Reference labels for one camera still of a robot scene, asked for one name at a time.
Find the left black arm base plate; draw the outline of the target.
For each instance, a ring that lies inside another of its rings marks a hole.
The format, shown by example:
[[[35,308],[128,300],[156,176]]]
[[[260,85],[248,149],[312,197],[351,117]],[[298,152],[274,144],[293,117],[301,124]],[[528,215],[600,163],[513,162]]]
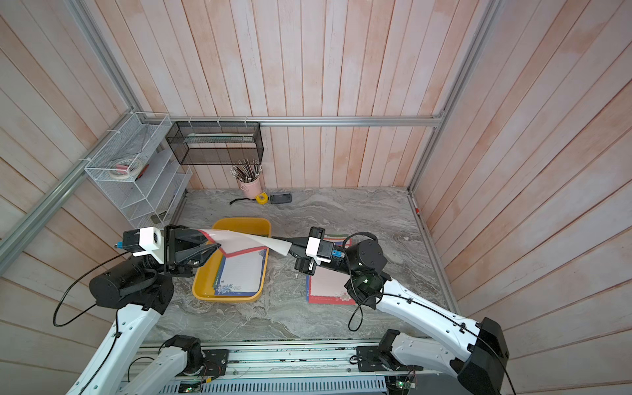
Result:
[[[225,375],[229,356],[228,349],[202,349],[200,351],[184,350],[184,368],[175,376],[211,376],[214,378]]]

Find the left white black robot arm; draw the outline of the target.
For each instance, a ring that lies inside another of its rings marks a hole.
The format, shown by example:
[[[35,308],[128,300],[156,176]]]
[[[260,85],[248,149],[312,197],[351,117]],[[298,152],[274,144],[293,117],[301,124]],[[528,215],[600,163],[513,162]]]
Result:
[[[166,312],[174,278],[192,277],[220,245],[200,230],[169,225],[124,232],[118,245],[129,258],[91,279],[96,307],[115,310],[115,321],[70,394],[156,394],[178,375],[207,383],[225,374],[225,352],[204,352],[199,339],[174,335],[140,374],[122,387],[146,336]]]

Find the red bordered stationery paper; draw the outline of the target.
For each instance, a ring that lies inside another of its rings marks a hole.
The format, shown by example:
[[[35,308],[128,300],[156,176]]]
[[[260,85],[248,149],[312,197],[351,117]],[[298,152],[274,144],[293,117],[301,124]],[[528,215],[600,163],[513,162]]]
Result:
[[[309,304],[354,305],[345,288],[349,276],[345,273],[317,268],[313,276],[307,276],[306,299]]]
[[[347,240],[347,242],[345,242],[345,237],[333,237],[333,236],[326,236],[324,238],[325,241],[329,241],[334,243],[334,245],[337,246],[344,246],[345,248],[348,248],[352,245],[352,240],[349,239]]]
[[[220,251],[227,257],[234,257],[258,250],[273,250],[283,256],[288,255],[291,242],[258,235],[244,234],[230,230],[200,230],[209,242],[220,245]]]

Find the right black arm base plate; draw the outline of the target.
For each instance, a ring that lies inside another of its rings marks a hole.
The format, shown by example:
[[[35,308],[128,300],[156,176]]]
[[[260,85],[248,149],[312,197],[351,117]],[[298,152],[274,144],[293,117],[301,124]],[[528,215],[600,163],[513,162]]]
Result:
[[[390,352],[379,346],[360,346],[355,349],[355,355],[350,357],[350,363],[357,365],[360,372],[413,372],[424,370],[417,365],[403,365]]]

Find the yellow plastic storage tray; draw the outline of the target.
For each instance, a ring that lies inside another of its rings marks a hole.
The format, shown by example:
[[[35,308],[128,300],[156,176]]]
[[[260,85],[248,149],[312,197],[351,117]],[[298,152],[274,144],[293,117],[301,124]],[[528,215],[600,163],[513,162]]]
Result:
[[[235,217],[219,220],[213,230],[269,237],[271,223],[260,217]],[[259,247],[248,253],[227,258],[220,250],[197,270],[193,295],[201,301],[246,303],[256,301],[263,291],[269,250]]]

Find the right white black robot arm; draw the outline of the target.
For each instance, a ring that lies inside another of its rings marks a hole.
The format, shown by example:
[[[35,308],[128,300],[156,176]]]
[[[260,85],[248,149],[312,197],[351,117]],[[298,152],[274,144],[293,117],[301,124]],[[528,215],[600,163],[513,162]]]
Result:
[[[456,378],[469,393],[500,393],[510,380],[510,352],[500,324],[462,317],[416,295],[386,273],[378,237],[370,232],[358,237],[357,243],[346,238],[336,245],[324,239],[324,229],[313,227],[308,236],[285,241],[297,271],[312,276],[324,268],[348,276],[345,289],[356,305],[354,317],[362,319],[365,309],[373,309],[425,334],[419,339],[386,332],[375,351],[383,368],[434,370]]]

